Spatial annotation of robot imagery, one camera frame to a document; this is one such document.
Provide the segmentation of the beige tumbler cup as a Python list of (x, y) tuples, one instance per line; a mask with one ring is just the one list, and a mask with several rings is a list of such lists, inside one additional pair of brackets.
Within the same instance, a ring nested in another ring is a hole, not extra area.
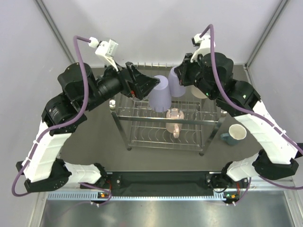
[(208, 97), (195, 86), (190, 86), (190, 91), (193, 96), (199, 99), (207, 99)]

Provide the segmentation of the lavender cup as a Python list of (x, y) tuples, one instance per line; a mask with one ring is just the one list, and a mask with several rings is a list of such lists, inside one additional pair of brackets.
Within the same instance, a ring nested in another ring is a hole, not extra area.
[(158, 113), (165, 112), (171, 107), (171, 94), (168, 79), (163, 75), (157, 75), (155, 78), (160, 83), (149, 94), (149, 107)]
[(168, 76), (170, 94), (172, 97), (181, 97), (186, 93), (186, 87), (179, 84), (179, 79), (174, 69), (175, 67), (172, 67)]

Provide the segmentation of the blue-grey mug white inside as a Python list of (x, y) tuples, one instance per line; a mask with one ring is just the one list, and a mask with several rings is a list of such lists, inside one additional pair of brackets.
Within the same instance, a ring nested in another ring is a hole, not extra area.
[(227, 133), (220, 135), (220, 139), (226, 142), (228, 145), (233, 146), (238, 144), (241, 140), (247, 136), (246, 129), (240, 124), (233, 124), (229, 127)]

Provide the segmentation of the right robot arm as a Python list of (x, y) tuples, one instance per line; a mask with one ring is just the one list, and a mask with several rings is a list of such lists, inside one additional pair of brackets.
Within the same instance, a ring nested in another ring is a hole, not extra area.
[(231, 117), (242, 124), (261, 145), (255, 155), (225, 165), (215, 183), (233, 187), (244, 178), (259, 176), (274, 182), (294, 176), (295, 160), (302, 149), (277, 125), (259, 93), (248, 82), (233, 78), (234, 63), (222, 53), (185, 54), (175, 68), (180, 84), (194, 86)]

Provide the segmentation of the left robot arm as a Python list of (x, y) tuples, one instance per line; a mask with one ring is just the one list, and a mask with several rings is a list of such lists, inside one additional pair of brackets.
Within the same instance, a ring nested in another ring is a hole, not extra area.
[(106, 67), (95, 77), (91, 67), (74, 63), (58, 76), (62, 92), (49, 100), (43, 110), (39, 133), (32, 150), (17, 170), (26, 177), (28, 193), (51, 192), (66, 185), (80, 184), (82, 188), (106, 185), (108, 175), (99, 163), (75, 165), (58, 158), (66, 140), (86, 121), (86, 111), (92, 111), (117, 94), (139, 100), (160, 83), (155, 77), (142, 74), (131, 62), (115, 70)]

